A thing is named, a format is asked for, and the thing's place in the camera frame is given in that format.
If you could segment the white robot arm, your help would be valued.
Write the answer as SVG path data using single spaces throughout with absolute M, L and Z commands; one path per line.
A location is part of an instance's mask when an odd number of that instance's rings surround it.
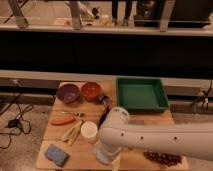
M 113 107 L 98 131 L 93 151 L 105 165 L 123 148 L 149 150 L 213 161 L 213 123 L 134 125 L 122 107 Z

